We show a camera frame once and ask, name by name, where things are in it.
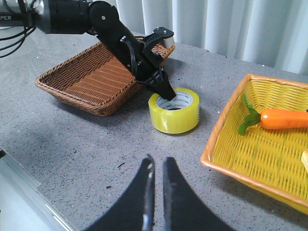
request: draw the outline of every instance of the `white curtain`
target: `white curtain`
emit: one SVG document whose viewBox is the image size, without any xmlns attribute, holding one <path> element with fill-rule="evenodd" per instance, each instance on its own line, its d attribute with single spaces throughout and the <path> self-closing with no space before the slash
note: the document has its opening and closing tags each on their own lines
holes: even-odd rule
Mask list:
<svg viewBox="0 0 308 231">
<path fill-rule="evenodd" d="M 308 75 L 308 0 L 106 0 L 135 32 Z"/>
</svg>

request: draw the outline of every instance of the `brown wicker basket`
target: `brown wicker basket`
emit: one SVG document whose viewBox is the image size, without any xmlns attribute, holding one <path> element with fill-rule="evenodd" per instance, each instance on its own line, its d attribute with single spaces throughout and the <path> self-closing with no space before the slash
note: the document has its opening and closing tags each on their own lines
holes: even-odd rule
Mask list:
<svg viewBox="0 0 308 231">
<path fill-rule="evenodd" d="M 174 49 L 157 44 L 152 51 L 165 62 Z M 101 42 L 42 74 L 35 85 L 60 102 L 100 116 L 113 114 L 142 86 Z"/>
</svg>

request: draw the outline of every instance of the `yellow tape roll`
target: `yellow tape roll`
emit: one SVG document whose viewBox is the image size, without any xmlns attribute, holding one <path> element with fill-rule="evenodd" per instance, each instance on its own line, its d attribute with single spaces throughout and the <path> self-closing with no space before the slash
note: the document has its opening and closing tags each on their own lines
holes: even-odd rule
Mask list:
<svg viewBox="0 0 308 231">
<path fill-rule="evenodd" d="M 168 134 L 180 134 L 193 129 L 199 122 L 200 98 L 192 90 L 174 88 L 176 97 L 165 100 L 158 94 L 149 99 L 154 128 Z"/>
</svg>

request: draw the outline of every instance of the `gray table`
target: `gray table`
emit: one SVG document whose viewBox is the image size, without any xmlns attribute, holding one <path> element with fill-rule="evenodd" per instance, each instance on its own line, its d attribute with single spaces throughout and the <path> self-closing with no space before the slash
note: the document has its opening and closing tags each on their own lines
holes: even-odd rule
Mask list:
<svg viewBox="0 0 308 231">
<path fill-rule="evenodd" d="M 152 127 L 151 93 L 145 89 L 105 118 L 59 103 L 35 87 L 37 76 L 96 42 L 90 35 L 36 31 L 20 51 L 0 60 L 0 145 L 38 181 L 39 192 L 74 228 L 82 230 L 104 214 L 151 154 L 156 161 L 155 231 L 164 226 L 162 163 L 167 156 L 175 157 L 197 195 L 235 229 L 308 229 L 306 215 L 200 164 L 219 112 L 245 74 L 303 82 L 307 76 L 176 44 L 166 71 L 173 86 L 199 94 L 200 123 L 193 132 L 170 136 Z"/>
</svg>

